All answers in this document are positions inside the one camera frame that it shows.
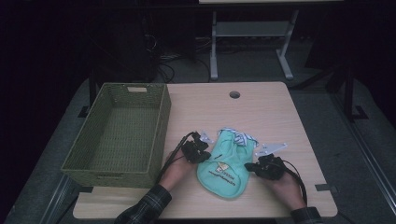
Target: forearm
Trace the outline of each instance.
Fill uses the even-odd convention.
[[[115,224],[143,224],[150,223],[160,216],[163,209],[170,203],[172,196],[161,185],[154,186],[140,201],[133,207],[122,212],[115,220]]]

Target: green basket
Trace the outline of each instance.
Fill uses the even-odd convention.
[[[82,186],[151,188],[170,109],[165,84],[105,83],[62,171]]]

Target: small white object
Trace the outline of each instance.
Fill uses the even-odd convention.
[[[210,144],[215,142],[215,141],[211,140],[209,138],[209,136],[207,136],[206,132],[204,132],[204,131],[201,131],[201,137],[199,139],[203,142],[210,143]]]
[[[256,157],[260,156],[268,156],[272,153],[275,153],[283,148],[286,148],[288,144],[286,143],[275,143],[275,144],[262,144],[262,149],[255,153]]]

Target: dark background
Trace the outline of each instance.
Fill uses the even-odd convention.
[[[151,71],[149,65],[155,59],[145,54],[144,49],[136,48],[136,43],[147,44],[141,35],[145,29],[155,29],[156,35],[169,46],[193,58],[194,32],[205,35],[205,22],[211,22],[207,12],[200,12],[201,17],[180,13],[178,16],[185,20],[178,23],[179,27],[190,28],[181,35],[180,28],[172,25],[178,21],[170,17],[174,13],[156,14],[154,20],[162,21],[160,27],[155,22],[153,26],[141,27],[138,24],[144,13],[124,18],[114,11],[103,13],[92,9],[103,3],[110,4],[93,0],[0,2],[0,220],[6,218],[75,91],[92,71],[102,81],[128,78],[130,81],[150,81],[155,71]],[[369,88],[377,105],[396,126],[396,30],[392,23],[395,6],[367,1],[348,3],[352,5],[334,7],[322,21],[312,21],[307,16],[309,9],[301,13],[295,35],[316,38],[307,66],[326,69],[334,63],[347,62],[355,77]],[[121,24],[134,31],[124,33]],[[180,35],[183,41],[174,34]],[[135,42],[126,41],[123,38],[126,35],[134,36]],[[115,50],[116,55],[123,55],[120,59],[136,57],[134,53],[125,55],[125,51],[117,51],[117,46],[111,43],[122,46],[125,42],[131,51],[140,52],[142,67],[122,68],[120,62],[106,59],[106,55],[92,43],[91,38],[97,36],[109,37],[105,42],[110,44],[106,47]],[[109,69],[106,73],[98,66],[98,60]],[[140,75],[128,76],[131,69],[140,71]],[[101,71],[112,76],[100,75]]]

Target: hand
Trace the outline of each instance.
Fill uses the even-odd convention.
[[[306,204],[301,195],[300,186],[290,174],[286,173],[279,180],[262,179],[264,184],[271,189],[276,197],[285,204],[290,211],[304,208]]]
[[[183,179],[189,172],[195,170],[197,164],[190,163],[184,158],[183,152],[179,150],[174,157],[174,162],[172,162],[163,174],[163,178],[160,180],[160,185],[162,185],[168,191],[171,191],[175,185]]]

